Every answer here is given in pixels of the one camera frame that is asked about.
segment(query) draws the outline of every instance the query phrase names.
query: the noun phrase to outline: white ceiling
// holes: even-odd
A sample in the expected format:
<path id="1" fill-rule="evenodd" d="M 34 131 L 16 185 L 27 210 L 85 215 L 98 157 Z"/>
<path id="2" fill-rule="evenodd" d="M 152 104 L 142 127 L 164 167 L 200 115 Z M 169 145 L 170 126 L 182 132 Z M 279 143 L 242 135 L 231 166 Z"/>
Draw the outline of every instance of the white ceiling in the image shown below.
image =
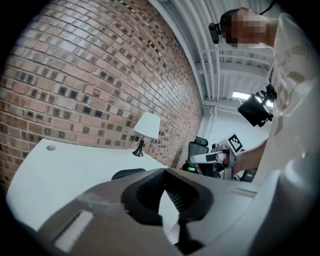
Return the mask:
<path id="1" fill-rule="evenodd" d="M 234 91 L 256 93 L 263 89 L 273 62 L 271 49 L 234 49 L 225 42 L 213 44 L 209 23 L 240 7 L 261 13 L 271 0 L 149 0 L 164 17 L 182 45 L 196 78 L 203 105 L 234 105 Z M 275 4 L 264 16 L 277 18 Z"/>

